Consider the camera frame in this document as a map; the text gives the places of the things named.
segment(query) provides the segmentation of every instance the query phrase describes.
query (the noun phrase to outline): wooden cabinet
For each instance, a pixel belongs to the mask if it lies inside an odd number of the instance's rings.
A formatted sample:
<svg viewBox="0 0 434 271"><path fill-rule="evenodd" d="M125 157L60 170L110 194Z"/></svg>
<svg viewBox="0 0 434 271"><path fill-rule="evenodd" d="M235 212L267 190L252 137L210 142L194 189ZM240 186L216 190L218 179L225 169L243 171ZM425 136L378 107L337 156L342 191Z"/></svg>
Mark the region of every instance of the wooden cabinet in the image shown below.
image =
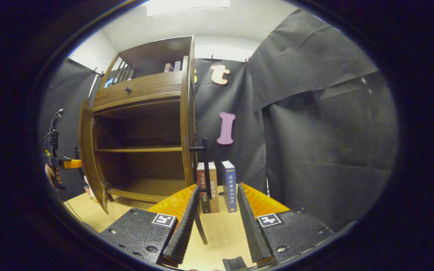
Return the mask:
<svg viewBox="0 0 434 271"><path fill-rule="evenodd" d="M83 168L107 213L109 194L159 202L195 183L194 69L193 36L140 45L115 57L93 108L83 102Z"/></svg>

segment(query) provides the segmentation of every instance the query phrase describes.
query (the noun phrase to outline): pink block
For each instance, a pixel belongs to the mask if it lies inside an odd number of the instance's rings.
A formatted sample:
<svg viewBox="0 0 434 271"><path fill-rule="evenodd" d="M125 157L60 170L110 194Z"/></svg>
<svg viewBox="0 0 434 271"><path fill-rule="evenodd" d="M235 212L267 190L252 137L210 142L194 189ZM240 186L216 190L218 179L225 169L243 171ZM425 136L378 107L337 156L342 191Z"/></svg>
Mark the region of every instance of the pink block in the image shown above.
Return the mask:
<svg viewBox="0 0 434 271"><path fill-rule="evenodd" d="M221 113L222 128L220 129L220 137L217 143L221 145L229 145L234 142L232 139L232 123L234 122L235 115L231 113Z"/></svg>

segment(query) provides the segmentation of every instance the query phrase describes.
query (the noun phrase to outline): cabinet drawer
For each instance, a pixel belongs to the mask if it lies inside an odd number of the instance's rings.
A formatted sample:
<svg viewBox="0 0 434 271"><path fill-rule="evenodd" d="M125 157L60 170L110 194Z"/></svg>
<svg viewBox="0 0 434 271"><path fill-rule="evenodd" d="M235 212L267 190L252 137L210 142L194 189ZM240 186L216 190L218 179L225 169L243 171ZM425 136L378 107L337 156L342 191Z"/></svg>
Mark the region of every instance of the cabinet drawer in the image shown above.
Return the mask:
<svg viewBox="0 0 434 271"><path fill-rule="evenodd" d="M157 73L99 89L93 103L93 111L142 100L180 96L184 74L184 71Z"/></svg>

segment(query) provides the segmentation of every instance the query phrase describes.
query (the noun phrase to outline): book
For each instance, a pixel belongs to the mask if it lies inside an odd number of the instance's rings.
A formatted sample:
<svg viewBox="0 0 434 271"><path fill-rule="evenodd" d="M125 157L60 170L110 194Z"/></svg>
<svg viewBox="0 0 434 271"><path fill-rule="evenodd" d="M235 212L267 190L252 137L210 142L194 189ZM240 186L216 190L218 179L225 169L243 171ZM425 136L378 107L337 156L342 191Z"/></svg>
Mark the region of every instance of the book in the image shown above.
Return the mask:
<svg viewBox="0 0 434 271"><path fill-rule="evenodd" d="M235 178L235 166L230 161L222 163L222 183L224 185L224 200L227 211L233 213L237 211L237 187Z"/></svg>
<svg viewBox="0 0 434 271"><path fill-rule="evenodd" d="M178 72L182 67L182 61L176 61L174 66L174 71Z"/></svg>
<svg viewBox="0 0 434 271"><path fill-rule="evenodd" d="M209 163L209 175L210 175L210 194L212 199L210 200L210 212L219 212L219 197L217 197L217 168L215 163Z"/></svg>
<svg viewBox="0 0 434 271"><path fill-rule="evenodd" d="M173 71L174 71L174 67L172 67L172 64L170 63L165 64L164 72L173 72Z"/></svg>
<svg viewBox="0 0 434 271"><path fill-rule="evenodd" d="M198 180L199 188L207 188L207 183L205 182L205 168L203 163L199 163L197 165L197 180ZM202 210L202 213L209 214L210 201L209 201L209 197L207 196L207 192L200 192L199 198L200 198L200 209Z"/></svg>

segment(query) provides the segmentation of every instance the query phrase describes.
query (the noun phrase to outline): wooden table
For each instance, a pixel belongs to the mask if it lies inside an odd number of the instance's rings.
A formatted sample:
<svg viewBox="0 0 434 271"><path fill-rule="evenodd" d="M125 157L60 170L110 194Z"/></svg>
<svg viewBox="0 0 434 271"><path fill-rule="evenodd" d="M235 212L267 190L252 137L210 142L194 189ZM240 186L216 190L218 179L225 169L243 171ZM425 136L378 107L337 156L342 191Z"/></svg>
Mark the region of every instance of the wooden table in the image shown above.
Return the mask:
<svg viewBox="0 0 434 271"><path fill-rule="evenodd" d="M73 214L94 228L99 233L110 226L131 208L146 210L154 203L136 201L118 197L108 203L109 215L107 215L100 204L94 202L88 194L81 194L65 202L65 206ZM234 259L242 257L247 267L255 266L252 263L246 233L243 228L239 206L235 213L228 213L224 198L219 196L219 213L201 214L203 230L208 240L204 245L200 238L195 223L188 242L184 261L179 269L196 269L199 271L212 271L215 269L224 271L222 259Z"/></svg>

